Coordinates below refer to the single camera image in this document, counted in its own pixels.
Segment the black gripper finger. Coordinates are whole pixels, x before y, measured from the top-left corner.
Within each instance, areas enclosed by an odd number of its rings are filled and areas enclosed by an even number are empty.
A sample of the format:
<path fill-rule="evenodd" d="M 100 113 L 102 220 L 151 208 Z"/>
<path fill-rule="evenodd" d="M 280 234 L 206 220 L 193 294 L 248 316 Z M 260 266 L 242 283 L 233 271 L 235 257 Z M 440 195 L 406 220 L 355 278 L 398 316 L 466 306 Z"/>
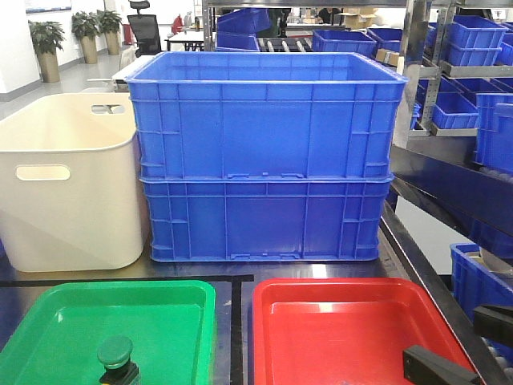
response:
<path fill-rule="evenodd" d="M 512 347 L 512 306 L 481 305 L 473 309 L 473 315 L 477 335 Z"/>
<path fill-rule="evenodd" d="M 474 373 L 426 348 L 413 345 L 402 352 L 403 376 L 412 384 L 480 384 Z"/>

